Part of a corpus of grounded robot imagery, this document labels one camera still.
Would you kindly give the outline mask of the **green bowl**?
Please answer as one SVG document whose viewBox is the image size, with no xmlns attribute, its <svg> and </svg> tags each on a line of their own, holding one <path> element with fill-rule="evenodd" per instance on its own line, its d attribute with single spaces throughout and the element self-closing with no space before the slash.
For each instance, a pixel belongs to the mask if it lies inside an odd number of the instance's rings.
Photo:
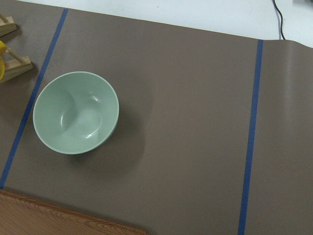
<svg viewBox="0 0 313 235">
<path fill-rule="evenodd" d="M 49 82 L 33 109 L 33 125 L 41 142 L 62 154 L 89 152 L 113 134 L 119 100 L 101 76 L 74 71 Z"/>
</svg>

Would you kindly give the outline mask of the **wooden mug rack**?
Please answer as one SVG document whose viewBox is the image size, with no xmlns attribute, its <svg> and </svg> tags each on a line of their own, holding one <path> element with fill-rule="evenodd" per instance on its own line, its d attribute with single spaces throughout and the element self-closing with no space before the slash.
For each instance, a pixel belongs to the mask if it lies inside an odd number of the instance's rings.
<svg viewBox="0 0 313 235">
<path fill-rule="evenodd" d="M 16 31 L 17 25 L 12 17 L 0 15 L 0 36 L 5 36 Z M 5 73 L 0 83 L 11 80 L 31 69 L 33 69 L 32 62 L 28 56 L 20 56 L 14 50 L 6 45 L 6 52 L 2 55 L 5 64 Z"/>
</svg>

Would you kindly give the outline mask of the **yellow cup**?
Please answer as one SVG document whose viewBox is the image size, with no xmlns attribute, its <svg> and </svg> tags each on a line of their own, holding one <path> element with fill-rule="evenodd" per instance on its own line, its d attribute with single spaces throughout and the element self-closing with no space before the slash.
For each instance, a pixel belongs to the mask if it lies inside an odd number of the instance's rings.
<svg viewBox="0 0 313 235">
<path fill-rule="evenodd" d="M 6 52 L 6 45 L 0 41 L 0 80 L 3 79 L 5 73 L 5 64 L 2 55 Z"/>
</svg>

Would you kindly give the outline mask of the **wooden cutting board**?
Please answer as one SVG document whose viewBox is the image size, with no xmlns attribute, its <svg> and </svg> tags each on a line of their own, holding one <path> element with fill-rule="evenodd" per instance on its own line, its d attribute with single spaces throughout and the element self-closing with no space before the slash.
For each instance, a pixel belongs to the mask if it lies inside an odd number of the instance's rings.
<svg viewBox="0 0 313 235">
<path fill-rule="evenodd" d="M 2 235 L 148 235 L 149 232 L 118 222 L 56 206 L 2 189 Z"/>
</svg>

